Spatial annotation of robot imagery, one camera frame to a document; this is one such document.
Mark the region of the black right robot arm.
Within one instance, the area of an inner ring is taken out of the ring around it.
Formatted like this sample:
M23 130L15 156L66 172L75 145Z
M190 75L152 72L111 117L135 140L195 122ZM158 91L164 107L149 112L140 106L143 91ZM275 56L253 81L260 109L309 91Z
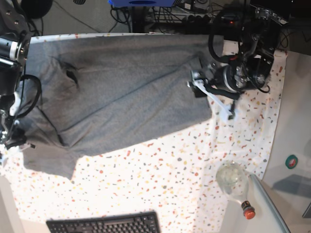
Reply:
M10 148L28 148L24 130L18 121L27 116L36 106L42 93L40 80L26 74L26 60L32 37L29 21L16 0L0 2L0 164L8 159ZM16 103L16 90L31 80L36 86L36 95L23 113L21 103Z

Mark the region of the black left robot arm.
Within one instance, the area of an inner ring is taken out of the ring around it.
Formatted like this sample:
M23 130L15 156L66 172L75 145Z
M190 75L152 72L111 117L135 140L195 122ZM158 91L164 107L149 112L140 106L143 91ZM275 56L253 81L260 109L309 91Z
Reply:
M188 87L197 98L212 99L225 120L234 119L236 104L245 91L270 92L274 52L286 23L280 14L258 4L245 2L221 9L212 20L208 35L213 61L206 68L191 71ZM214 37L224 25L236 28L238 51L220 56L214 49Z

